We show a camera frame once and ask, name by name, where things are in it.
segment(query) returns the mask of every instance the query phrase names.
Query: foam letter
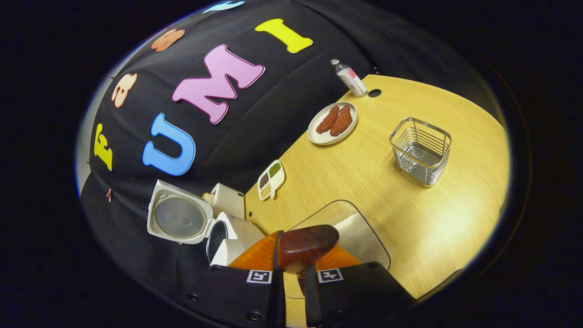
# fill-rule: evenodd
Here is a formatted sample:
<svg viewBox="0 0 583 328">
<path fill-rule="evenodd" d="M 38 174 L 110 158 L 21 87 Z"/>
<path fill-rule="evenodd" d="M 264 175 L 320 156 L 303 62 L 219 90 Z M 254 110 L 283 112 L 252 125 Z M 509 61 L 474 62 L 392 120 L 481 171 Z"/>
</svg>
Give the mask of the foam letter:
<svg viewBox="0 0 583 328">
<path fill-rule="evenodd" d="M 313 41 L 306 37 L 303 37 L 297 34 L 294 30 L 290 29 L 289 27 L 283 24 L 283 19 L 276 18 L 272 20 L 268 20 L 267 22 L 263 22 L 259 24 L 255 30 L 257 32 L 267 32 L 276 38 L 278 38 L 281 42 L 287 45 L 288 52 L 295 54 L 298 51 L 304 50 L 307 47 L 311 46 Z"/>
<path fill-rule="evenodd" d="M 234 4 L 231 4 L 231 1 L 227 1 L 227 2 L 224 2 L 222 4 L 214 5 L 214 6 L 210 7 L 209 9 L 205 10 L 203 13 L 208 13 L 211 11 L 225 11 L 227 9 L 239 7 L 240 5 L 242 5 L 244 3 L 245 3 L 245 1 L 239 1 L 239 2 L 235 2 Z"/>
<path fill-rule="evenodd" d="M 237 81 L 239 89 L 252 85 L 265 71 L 261 65 L 253 65 L 235 56 L 225 44 L 215 47 L 205 55 L 206 69 L 210 78 L 184 79 L 174 90 L 172 100 L 185 100 L 200 108 L 209 116 L 212 124 L 220 122 L 229 109 L 227 103 L 215 103 L 207 97 L 235 99 L 237 93 L 227 75 Z"/>
<path fill-rule="evenodd" d="M 103 131 L 103 125 L 99 123 L 97 125 L 97 130 L 95 131 L 95 143 L 93 145 L 93 153 L 95 156 L 101 158 L 101 160 L 107 165 L 107 168 L 111 171 L 111 160 L 113 158 L 113 151 L 106 149 L 107 139 L 101 132 Z"/>
<path fill-rule="evenodd" d="M 178 39 L 184 35 L 184 30 L 170 30 L 152 43 L 150 48 L 156 50 L 157 53 L 166 50 L 169 46 L 172 46 Z"/>
<path fill-rule="evenodd" d="M 111 101 L 114 102 L 115 108 L 120 108 L 124 104 L 128 91 L 134 86 L 137 78 L 138 74 L 126 74 L 117 82 L 113 95 L 111 95 Z"/>
<path fill-rule="evenodd" d="M 152 141 L 148 141 L 144 147 L 144 152 L 142 153 L 142 162 L 144 165 L 152 165 L 173 176 L 179 176 L 186 173 L 194 161 L 194 155 L 196 152 L 192 137 L 183 130 L 168 123 L 164 119 L 163 113 L 158 114 L 154 119 L 150 133 L 152 133 L 154 137 L 158 134 L 162 134 L 163 136 L 172 139 L 180 145 L 182 153 L 178 158 L 169 157 L 154 148 L 154 143 Z"/>
</svg>

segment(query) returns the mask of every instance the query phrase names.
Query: yellow letter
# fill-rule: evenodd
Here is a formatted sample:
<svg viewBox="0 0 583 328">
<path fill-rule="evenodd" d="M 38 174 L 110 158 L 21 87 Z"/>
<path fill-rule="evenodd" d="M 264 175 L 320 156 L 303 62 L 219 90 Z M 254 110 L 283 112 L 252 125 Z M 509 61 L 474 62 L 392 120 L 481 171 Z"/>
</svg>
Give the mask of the yellow letter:
<svg viewBox="0 0 583 328">
<path fill-rule="evenodd" d="M 101 131 L 103 130 L 103 125 L 99 123 L 97 125 L 97 131 L 95 131 L 95 146 L 93 147 L 93 153 L 95 156 L 101 158 L 101 160 L 107 165 L 107 168 L 111 171 L 111 159 L 113 157 L 113 151 L 110 149 L 106 150 L 107 139 Z"/>
<path fill-rule="evenodd" d="M 294 32 L 294 30 L 285 26 L 283 24 L 283 19 L 281 18 L 276 18 L 268 20 L 267 22 L 263 22 L 259 24 L 259 26 L 255 28 L 255 30 L 257 32 L 267 32 L 275 36 L 281 42 L 287 45 L 287 50 L 292 54 L 304 50 L 313 43 L 311 39 L 303 37 Z"/>
</svg>

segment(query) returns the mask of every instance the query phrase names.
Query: screw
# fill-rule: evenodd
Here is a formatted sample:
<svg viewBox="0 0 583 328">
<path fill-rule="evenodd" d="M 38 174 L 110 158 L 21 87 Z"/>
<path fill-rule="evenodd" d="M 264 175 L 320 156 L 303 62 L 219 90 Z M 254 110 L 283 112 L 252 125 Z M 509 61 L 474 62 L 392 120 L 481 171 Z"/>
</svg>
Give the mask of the screw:
<svg viewBox="0 0 583 328">
<path fill-rule="evenodd" d="M 263 319 L 263 316 L 259 312 L 251 312 L 247 315 L 247 318 L 251 321 L 259 321 Z"/>
</svg>

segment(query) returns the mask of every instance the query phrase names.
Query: small divided tray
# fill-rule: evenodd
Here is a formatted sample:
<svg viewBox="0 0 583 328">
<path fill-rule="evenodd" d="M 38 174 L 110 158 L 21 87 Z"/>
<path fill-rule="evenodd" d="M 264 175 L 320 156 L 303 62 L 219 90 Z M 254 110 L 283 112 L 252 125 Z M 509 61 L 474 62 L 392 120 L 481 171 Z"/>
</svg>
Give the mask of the small divided tray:
<svg viewBox="0 0 583 328">
<path fill-rule="evenodd" d="M 279 160 L 273 161 L 257 179 L 257 192 L 260 200 L 273 198 L 275 191 L 286 180 L 286 174 L 283 171 L 283 165 Z"/>
</svg>

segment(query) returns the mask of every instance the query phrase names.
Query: table surface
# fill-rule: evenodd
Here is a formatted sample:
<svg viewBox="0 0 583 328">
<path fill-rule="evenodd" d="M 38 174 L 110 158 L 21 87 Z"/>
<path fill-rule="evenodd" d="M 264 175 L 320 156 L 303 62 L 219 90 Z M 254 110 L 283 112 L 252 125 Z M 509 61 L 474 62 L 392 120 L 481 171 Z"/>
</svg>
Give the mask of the table surface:
<svg viewBox="0 0 583 328">
<path fill-rule="evenodd" d="M 352 133 L 319 146 L 305 132 L 279 158 L 286 181 L 276 198 L 261 201 L 254 185 L 245 194 L 245 216 L 267 234 L 348 200 L 386 247 L 391 275 L 419 298 L 471 261 L 493 232 L 510 181 L 510 146 L 498 121 L 454 93 L 381 75 L 363 82 L 382 93 L 356 98 L 349 92 L 338 100 L 358 111 Z M 405 117 L 452 137 L 447 165 L 431 188 L 396 166 L 389 136 Z M 287 279 L 286 288 L 293 282 Z M 304 300 L 286 302 L 287 325 L 305 327 Z"/>
</svg>

